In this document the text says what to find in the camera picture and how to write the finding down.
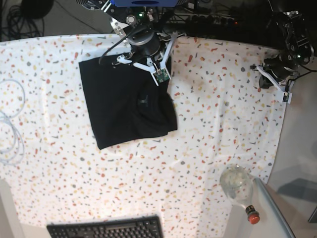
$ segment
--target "white bracket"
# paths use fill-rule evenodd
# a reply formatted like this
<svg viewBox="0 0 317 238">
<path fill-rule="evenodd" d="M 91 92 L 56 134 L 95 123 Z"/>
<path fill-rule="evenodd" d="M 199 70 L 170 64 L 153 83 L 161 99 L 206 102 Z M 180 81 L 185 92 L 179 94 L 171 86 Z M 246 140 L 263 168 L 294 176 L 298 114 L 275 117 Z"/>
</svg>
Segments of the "white bracket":
<svg viewBox="0 0 317 238">
<path fill-rule="evenodd" d="M 276 82 L 276 80 L 272 77 L 272 75 L 270 75 L 269 73 L 265 72 L 262 66 L 257 66 L 257 70 L 260 72 L 260 74 L 262 74 L 265 78 L 267 78 L 273 85 L 274 87 L 277 89 L 277 100 L 279 102 L 287 102 L 288 104 L 291 103 L 292 100 L 292 93 L 290 92 L 285 92 L 285 87 L 282 87 L 281 85 L 279 85 L 278 82 Z M 291 88 L 293 87 L 294 82 L 291 83 L 290 87 L 289 87 L 289 91 L 291 90 Z"/>
<path fill-rule="evenodd" d="M 165 53 L 164 53 L 164 56 L 163 56 L 163 59 L 161 60 L 161 62 L 159 62 L 159 65 L 160 65 L 160 69 L 161 70 L 166 70 L 167 74 L 168 74 L 168 77 L 169 79 L 171 79 L 171 76 L 166 68 L 166 63 L 167 63 L 167 60 L 168 60 L 168 57 L 172 51 L 172 48 L 173 48 L 173 45 L 175 43 L 177 39 L 177 33 L 175 34 L 172 34 L 171 36 L 171 40 L 168 42 L 168 45 L 166 47 L 166 50 L 165 50 Z M 120 63 L 123 63 L 123 64 L 129 64 L 129 63 L 132 63 L 131 60 L 128 60 L 128 59 L 125 59 L 124 55 L 120 55 L 118 58 L 117 58 L 117 61 L 120 62 Z M 150 72 L 151 73 L 151 76 L 154 80 L 154 83 L 156 84 L 156 86 L 159 85 L 156 77 L 155 77 L 155 74 L 157 73 L 157 70 L 155 69 L 155 67 L 152 65 L 152 66 L 147 66 L 147 65 L 144 65 L 144 64 L 141 64 L 141 63 L 133 63 L 133 66 L 136 67 L 136 68 L 140 68 L 142 70 L 145 70 L 147 72 Z"/>
</svg>

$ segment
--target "white tablecloth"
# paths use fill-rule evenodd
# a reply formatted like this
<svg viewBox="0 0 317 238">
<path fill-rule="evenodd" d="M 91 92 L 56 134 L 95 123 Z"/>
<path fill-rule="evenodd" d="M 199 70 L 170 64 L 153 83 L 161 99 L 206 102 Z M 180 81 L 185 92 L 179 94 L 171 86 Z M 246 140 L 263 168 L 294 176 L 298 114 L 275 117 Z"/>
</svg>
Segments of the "white tablecloth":
<svg viewBox="0 0 317 238">
<path fill-rule="evenodd" d="M 238 163 L 267 182 L 274 163 L 285 105 L 275 101 L 274 88 L 259 89 L 250 65 L 276 52 L 179 38 L 169 84 L 179 129 L 100 151 L 78 62 L 117 40 L 85 35 L 0 44 L 0 81 L 16 79 L 26 93 L 11 120 L 24 158 L 17 166 L 0 164 L 20 221 L 45 226 L 158 214 L 166 238 L 221 237 L 231 209 L 219 185 L 225 165 Z M 1 84 L 0 110 L 19 109 L 21 94 L 14 82 Z"/>
</svg>

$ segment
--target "red bottle cap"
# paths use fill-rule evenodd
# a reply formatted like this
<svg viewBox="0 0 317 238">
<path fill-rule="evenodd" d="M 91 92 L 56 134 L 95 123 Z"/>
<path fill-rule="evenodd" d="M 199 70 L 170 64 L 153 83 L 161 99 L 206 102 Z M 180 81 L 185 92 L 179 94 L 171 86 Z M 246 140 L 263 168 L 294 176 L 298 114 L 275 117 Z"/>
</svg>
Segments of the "red bottle cap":
<svg viewBox="0 0 317 238">
<path fill-rule="evenodd" d="M 252 225 L 254 225 L 260 221 L 260 217 L 257 213 L 254 213 L 249 215 L 248 220 Z"/>
</svg>

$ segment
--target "keyboard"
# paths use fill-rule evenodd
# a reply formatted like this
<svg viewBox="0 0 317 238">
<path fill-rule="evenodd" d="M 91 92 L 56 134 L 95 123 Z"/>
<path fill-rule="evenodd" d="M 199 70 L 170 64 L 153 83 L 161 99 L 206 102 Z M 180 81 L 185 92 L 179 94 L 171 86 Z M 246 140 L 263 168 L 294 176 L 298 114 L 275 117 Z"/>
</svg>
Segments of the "keyboard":
<svg viewBox="0 0 317 238">
<path fill-rule="evenodd" d="M 52 238 L 163 238 L 159 217 L 102 223 L 47 225 Z"/>
</svg>

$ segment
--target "plastic bottle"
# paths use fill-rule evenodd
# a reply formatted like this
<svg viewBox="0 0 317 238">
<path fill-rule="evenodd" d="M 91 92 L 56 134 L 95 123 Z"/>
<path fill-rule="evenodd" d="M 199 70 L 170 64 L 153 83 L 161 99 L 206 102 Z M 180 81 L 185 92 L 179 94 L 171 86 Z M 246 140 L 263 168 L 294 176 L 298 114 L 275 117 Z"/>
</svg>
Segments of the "plastic bottle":
<svg viewBox="0 0 317 238">
<path fill-rule="evenodd" d="M 253 184 L 249 173 L 243 167 L 229 165 L 221 174 L 220 185 L 233 204 L 245 209 L 252 225 L 260 221 L 259 213 L 252 205 Z"/>
</svg>

